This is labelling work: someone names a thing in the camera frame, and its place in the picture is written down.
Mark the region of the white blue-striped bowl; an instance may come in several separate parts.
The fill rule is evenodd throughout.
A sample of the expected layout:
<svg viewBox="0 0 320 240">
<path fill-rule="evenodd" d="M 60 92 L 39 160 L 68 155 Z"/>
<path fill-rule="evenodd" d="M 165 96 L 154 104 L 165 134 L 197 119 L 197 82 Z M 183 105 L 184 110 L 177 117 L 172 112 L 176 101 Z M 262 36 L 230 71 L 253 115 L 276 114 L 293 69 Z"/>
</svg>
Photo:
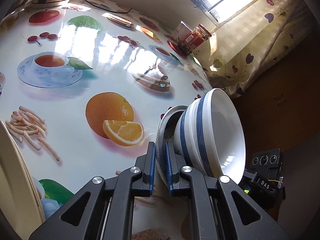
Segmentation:
<svg viewBox="0 0 320 240">
<path fill-rule="evenodd" d="M 174 131 L 174 150 L 205 176 L 228 176 L 240 183 L 246 162 L 238 113 L 221 89 L 214 88 L 189 105 Z"/>
</svg>

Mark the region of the steel metal plate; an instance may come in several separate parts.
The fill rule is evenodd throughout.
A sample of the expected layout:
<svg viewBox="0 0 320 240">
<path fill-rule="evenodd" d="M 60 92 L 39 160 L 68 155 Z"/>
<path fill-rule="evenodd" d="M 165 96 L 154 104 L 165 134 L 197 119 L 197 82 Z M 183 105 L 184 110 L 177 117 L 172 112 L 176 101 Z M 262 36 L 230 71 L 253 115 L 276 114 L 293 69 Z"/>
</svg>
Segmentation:
<svg viewBox="0 0 320 240">
<path fill-rule="evenodd" d="M 168 186 L 167 180 L 167 165 L 165 157 L 165 143 L 173 141 L 174 131 L 177 126 L 178 120 L 187 109 L 185 105 L 178 105 L 169 108 L 163 115 L 158 127 L 156 137 L 156 161 L 157 170 L 163 183 Z"/>
</svg>

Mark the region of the red-labelled glass jar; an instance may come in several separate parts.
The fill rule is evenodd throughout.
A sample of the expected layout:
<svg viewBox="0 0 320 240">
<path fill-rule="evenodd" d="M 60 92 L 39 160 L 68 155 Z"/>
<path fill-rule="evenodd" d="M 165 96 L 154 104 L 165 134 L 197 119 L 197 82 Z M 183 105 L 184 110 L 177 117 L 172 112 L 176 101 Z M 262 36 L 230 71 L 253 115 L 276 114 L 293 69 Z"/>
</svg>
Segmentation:
<svg viewBox="0 0 320 240">
<path fill-rule="evenodd" d="M 178 42 L 178 48 L 184 55 L 190 55 L 194 49 L 203 44 L 211 37 L 211 33 L 202 25 L 198 24 L 191 33 Z"/>
</svg>

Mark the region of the heart-patterned curtain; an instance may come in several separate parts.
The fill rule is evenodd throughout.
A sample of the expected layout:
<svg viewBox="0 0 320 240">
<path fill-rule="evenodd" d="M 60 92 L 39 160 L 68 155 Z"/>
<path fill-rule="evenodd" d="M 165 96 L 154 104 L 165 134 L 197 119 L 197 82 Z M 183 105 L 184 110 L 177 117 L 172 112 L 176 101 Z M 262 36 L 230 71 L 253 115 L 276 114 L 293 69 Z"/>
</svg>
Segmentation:
<svg viewBox="0 0 320 240">
<path fill-rule="evenodd" d="M 210 85 L 238 98 L 315 27 L 304 0 L 254 0 L 194 50 Z"/>
</svg>

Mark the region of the small carton box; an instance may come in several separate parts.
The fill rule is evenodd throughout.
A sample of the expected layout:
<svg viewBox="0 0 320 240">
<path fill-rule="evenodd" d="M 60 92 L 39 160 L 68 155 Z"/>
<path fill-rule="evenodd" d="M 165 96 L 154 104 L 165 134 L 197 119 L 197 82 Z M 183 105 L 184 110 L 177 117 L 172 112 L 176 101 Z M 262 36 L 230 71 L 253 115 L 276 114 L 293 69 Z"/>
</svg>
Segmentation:
<svg viewBox="0 0 320 240">
<path fill-rule="evenodd" d="M 171 36 L 176 42 L 181 42 L 188 37 L 193 30 L 185 24 L 183 21 L 179 23 L 179 25 L 172 32 Z"/>
</svg>

